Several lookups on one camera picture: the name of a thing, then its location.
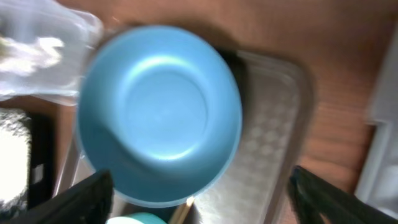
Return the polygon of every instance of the gray tray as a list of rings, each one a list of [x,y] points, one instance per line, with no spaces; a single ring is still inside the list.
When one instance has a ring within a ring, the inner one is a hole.
[[[243,135],[234,161],[196,198],[185,223],[275,223],[312,116],[313,85],[290,62],[243,51],[220,54],[241,92]],[[56,194],[92,173],[73,141]],[[137,207],[115,195],[111,217],[145,211],[167,220],[173,210]]]

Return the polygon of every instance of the wooden table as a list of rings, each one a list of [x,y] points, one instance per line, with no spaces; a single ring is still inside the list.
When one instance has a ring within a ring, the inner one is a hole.
[[[107,29],[172,24],[212,44],[301,62],[316,81],[318,105],[300,164],[353,192],[373,128],[366,124],[377,72],[395,26],[395,0],[61,0],[90,11]],[[71,137],[73,108],[19,98],[19,106],[57,120],[61,164]],[[287,212],[283,223],[295,223]]]

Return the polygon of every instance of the clear plastic container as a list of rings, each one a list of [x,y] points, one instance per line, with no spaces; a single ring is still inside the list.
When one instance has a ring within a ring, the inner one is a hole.
[[[0,0],[0,35],[18,43],[33,44],[53,37],[61,59],[51,67],[19,75],[0,72],[0,100],[35,95],[63,105],[74,105],[90,49],[102,36],[103,26],[94,15],[67,9],[53,0]]]

